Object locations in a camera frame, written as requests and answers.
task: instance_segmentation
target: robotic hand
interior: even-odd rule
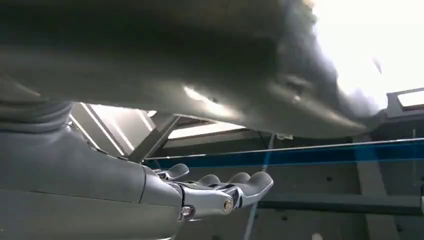
[[[273,180],[241,172],[178,181],[168,170],[113,157],[71,126],[44,133],[0,132],[0,239],[158,240],[192,220],[258,202]]]
[[[189,168],[180,163],[167,171],[157,169],[153,172],[165,182],[169,182],[188,174]],[[214,215],[227,215],[235,209],[257,203],[274,182],[266,172],[261,171],[252,177],[245,172],[239,172],[228,182],[221,182],[216,175],[209,174],[198,181],[173,183],[181,188],[183,194],[181,216],[190,221]]]

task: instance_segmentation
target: silver metal joint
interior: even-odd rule
[[[188,216],[193,213],[193,208],[190,206],[183,206],[181,208],[181,215]]]
[[[226,212],[231,212],[233,210],[233,200],[230,198],[227,198],[224,202],[224,210]]]

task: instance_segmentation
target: robotic arm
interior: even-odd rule
[[[167,239],[273,184],[179,182],[183,165],[110,156],[65,124],[69,101],[306,138],[377,127],[386,95],[358,81],[375,89],[378,68],[357,56],[348,68],[351,46],[327,56],[310,2],[0,0],[0,239]]]

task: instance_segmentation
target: bright light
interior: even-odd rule
[[[312,0],[314,33],[347,95],[358,88],[384,107],[383,93],[424,87],[424,1]],[[378,77],[373,60],[379,62]]]
[[[424,90],[404,93],[397,96],[402,107],[424,105]]]
[[[168,136],[168,139],[186,138],[186,137],[220,133],[220,132],[226,132],[226,131],[244,129],[244,128],[245,128],[244,126],[239,126],[239,125],[226,123],[226,122],[212,123],[208,125],[193,126],[193,127],[187,127],[187,128],[174,130]]]
[[[147,112],[147,117],[151,118],[151,117],[153,117],[156,113],[157,113],[157,111],[148,111],[148,112]]]
[[[196,101],[202,101],[204,104],[204,107],[207,111],[219,115],[219,116],[231,116],[231,112],[222,106],[221,104],[215,103],[211,100],[209,100],[207,97],[201,95],[200,93],[194,91],[193,89],[189,87],[184,87],[185,93],[191,98]]]

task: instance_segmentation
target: metal beam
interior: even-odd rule
[[[424,216],[419,196],[372,197],[353,194],[278,194],[266,197],[261,209],[376,215]]]
[[[165,116],[163,116],[163,114],[159,115],[155,121],[156,128],[138,144],[134,151],[128,156],[128,160],[140,163],[143,159],[151,157],[152,154],[168,140],[168,135],[171,134],[176,127],[179,118],[179,116],[170,114]]]
[[[369,136],[353,138],[354,143],[370,142]],[[356,166],[360,183],[361,193],[366,197],[386,198],[387,193],[377,161],[361,162],[364,158],[378,159],[371,148],[355,149]],[[370,240],[399,240],[396,222],[393,216],[388,215],[365,215],[368,235]]]

